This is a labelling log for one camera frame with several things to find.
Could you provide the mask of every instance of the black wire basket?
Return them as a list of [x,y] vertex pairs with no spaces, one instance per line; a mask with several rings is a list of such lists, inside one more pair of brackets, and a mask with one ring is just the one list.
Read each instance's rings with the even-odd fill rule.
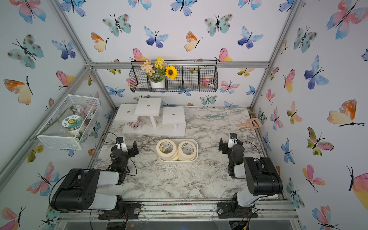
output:
[[215,60],[165,60],[178,70],[175,79],[165,78],[165,88],[152,89],[150,80],[141,69],[142,61],[132,61],[130,90],[135,92],[216,92],[217,61]]

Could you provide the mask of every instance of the sunflower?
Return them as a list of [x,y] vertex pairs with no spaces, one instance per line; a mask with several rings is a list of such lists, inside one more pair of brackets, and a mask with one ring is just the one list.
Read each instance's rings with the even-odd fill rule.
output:
[[166,76],[170,79],[175,79],[178,75],[178,71],[175,69],[174,66],[166,67]]

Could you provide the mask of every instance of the white mesh basket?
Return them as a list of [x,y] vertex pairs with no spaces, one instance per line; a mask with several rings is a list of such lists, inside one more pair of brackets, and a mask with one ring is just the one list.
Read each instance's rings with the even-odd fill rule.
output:
[[[76,105],[83,106],[84,111],[73,113],[70,109],[67,109]],[[100,112],[101,105],[97,98],[69,94],[42,126],[39,132],[41,134],[37,138],[49,148],[81,150],[81,144],[87,140],[95,124],[97,124]],[[68,117],[73,115],[80,116],[83,122],[77,130],[70,131],[64,128],[62,123],[65,124],[65,121],[70,120]]]

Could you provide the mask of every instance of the jar lid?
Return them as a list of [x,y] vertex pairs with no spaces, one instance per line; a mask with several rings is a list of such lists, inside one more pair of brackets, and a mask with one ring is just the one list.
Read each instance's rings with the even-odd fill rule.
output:
[[61,124],[66,129],[77,129],[82,125],[82,117],[79,115],[71,115],[66,117]]

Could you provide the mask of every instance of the green flower stem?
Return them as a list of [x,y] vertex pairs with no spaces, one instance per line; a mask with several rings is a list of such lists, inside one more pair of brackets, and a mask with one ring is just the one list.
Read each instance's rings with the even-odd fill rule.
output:
[[42,130],[39,134],[37,134],[36,136],[34,136],[34,137],[32,137],[31,139],[29,139],[29,141],[31,141],[31,140],[33,140],[33,139],[35,139],[35,138],[37,138],[39,135],[41,135],[41,134],[43,134],[48,128],[50,128],[53,124],[55,124],[64,114],[65,114],[65,112],[68,110],[68,109],[70,109],[72,112],[73,112],[73,114],[75,114],[75,107],[74,106],[72,106],[72,107],[69,107],[69,108],[67,108],[66,110],[64,110],[64,112],[62,113],[62,114],[60,114],[60,116],[58,116],[52,123],[51,123],[51,125],[49,125],[46,129],[44,129],[44,130]]

